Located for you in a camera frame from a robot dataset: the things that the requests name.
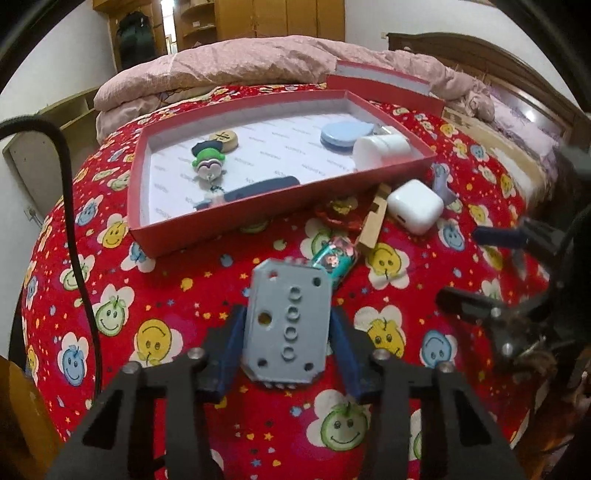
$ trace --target green smiley face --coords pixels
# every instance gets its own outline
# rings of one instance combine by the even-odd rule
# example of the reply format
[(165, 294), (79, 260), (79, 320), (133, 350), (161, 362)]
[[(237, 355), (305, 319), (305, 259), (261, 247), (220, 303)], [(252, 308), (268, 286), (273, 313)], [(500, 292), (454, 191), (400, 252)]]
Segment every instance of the green smiley face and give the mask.
[(312, 239), (312, 255), (316, 256), (320, 250), (328, 245), (330, 236), (331, 233), (329, 230), (321, 230), (316, 234), (316, 236)]
[(417, 457), (417, 459), (421, 459), (421, 446), (422, 446), (422, 440), (421, 437), (423, 436), (422, 432), (418, 432), (417, 436), (414, 439), (413, 442), (413, 453), (414, 456)]
[[(85, 265), (82, 265), (82, 277), (84, 278), (85, 282), (86, 282), (86, 280), (88, 280), (88, 275), (89, 275), (88, 267)], [(67, 291), (74, 291), (74, 290), (78, 289), (78, 283), (76, 282), (76, 277), (74, 276), (73, 270), (68, 271), (68, 273), (64, 277), (63, 285)]]
[(114, 337), (125, 323), (125, 302), (112, 298), (96, 311), (96, 326), (106, 336)]
[(320, 438), (329, 449), (344, 452), (357, 447), (368, 431), (363, 409), (353, 404), (337, 405), (320, 427)]

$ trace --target wooden headboard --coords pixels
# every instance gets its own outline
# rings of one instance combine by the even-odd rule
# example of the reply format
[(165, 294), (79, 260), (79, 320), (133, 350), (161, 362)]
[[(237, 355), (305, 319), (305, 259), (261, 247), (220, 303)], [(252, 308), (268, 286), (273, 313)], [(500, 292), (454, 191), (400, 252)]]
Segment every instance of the wooden headboard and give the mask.
[(455, 70), (491, 86), (494, 94), (538, 127), (585, 151), (591, 144), (591, 119), (512, 53), (480, 38), (455, 33), (388, 34), (390, 50), (436, 57)]

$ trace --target red bedspread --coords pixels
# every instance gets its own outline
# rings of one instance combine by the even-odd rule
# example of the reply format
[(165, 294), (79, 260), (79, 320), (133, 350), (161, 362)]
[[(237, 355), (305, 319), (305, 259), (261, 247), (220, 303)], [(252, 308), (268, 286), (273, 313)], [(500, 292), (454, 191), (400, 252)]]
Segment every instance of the red bedspread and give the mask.
[[(76, 176), (77, 244), (101, 331), (104, 385), (130, 359), (150, 367), (200, 345), (208, 327), (228, 318), (231, 305), (247, 304), (254, 266), (269, 257), (311, 258), (331, 235), (312, 210), (300, 210), (154, 261), (128, 233), (129, 169), (143, 125), (208, 101), (272, 90), (219, 89), (207, 101), (183, 103), (131, 122), (111, 135)], [(447, 176), (460, 200), (446, 208), (437, 227), (422, 238), (387, 219), (376, 250), (347, 276), (333, 302), (342, 305), (375, 344), (407, 362), (430, 367), (442, 359), (455, 362), (507, 439), (517, 440), (540, 379), (494, 374), (484, 332), (438, 312), (434, 298), (450, 285), (481, 290), (511, 304), (544, 287), (537, 264), (527, 260), (517, 271), (509, 252), (481, 249), (470, 238), (476, 224), (513, 225), (524, 202), (504, 168), (444, 120), (393, 105), (380, 107), (432, 147), (436, 169)], [(363, 208), (373, 194), (360, 194), (351, 208)], [(22, 305), (35, 383), (64, 440), (89, 408), (95, 379), (90, 331), (65, 244), (64, 210), (58, 204), (34, 248)], [(227, 479), (357, 477), (371, 413), (366, 407), (345, 407), (349, 399), (328, 352), (325, 374), (307, 388), (268, 390), (239, 373), (222, 403), (206, 407), (211, 447)], [(416, 460), (420, 411), (418, 404), (412, 407), (410, 458)], [(164, 452), (163, 411), (159, 405), (157, 455)], [(418, 476), (417, 464), (410, 463), (413, 478)]]

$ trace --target wooden cabinet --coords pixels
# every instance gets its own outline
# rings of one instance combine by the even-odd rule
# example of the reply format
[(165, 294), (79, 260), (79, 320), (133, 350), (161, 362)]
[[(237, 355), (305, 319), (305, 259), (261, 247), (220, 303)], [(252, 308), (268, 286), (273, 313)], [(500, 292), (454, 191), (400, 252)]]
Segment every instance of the wooden cabinet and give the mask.
[(216, 0), (216, 21), (219, 40), (256, 36), (252, 0)]
[(287, 0), (289, 35), (318, 35), (316, 0)]
[(218, 40), (310, 37), (345, 40), (344, 0), (215, 0)]
[(178, 50), (217, 42), (213, 0), (180, 0), (174, 7)]
[(345, 41), (345, 2), (317, 0), (318, 37)]
[(285, 0), (253, 0), (257, 37), (287, 35), (287, 2)]

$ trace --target white wall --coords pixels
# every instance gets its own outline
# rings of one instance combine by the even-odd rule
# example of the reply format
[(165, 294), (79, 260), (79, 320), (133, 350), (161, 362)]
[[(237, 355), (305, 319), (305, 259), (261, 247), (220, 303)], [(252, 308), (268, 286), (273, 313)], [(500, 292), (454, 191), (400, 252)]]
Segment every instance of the white wall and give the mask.
[(345, 5), (347, 42), (385, 50), (388, 42), (380, 38), (381, 32), (472, 35), (516, 55), (578, 105), (544, 53), (497, 8), (465, 0), (346, 0)]
[[(115, 74), (108, 21), (92, 0), (72, 11), (35, 47), (0, 93), (0, 120), (99, 86)], [(0, 142), (0, 151), (7, 140)], [(12, 316), (39, 234), (24, 210), (31, 205), (6, 161), (0, 158), (0, 355), (7, 356)]]

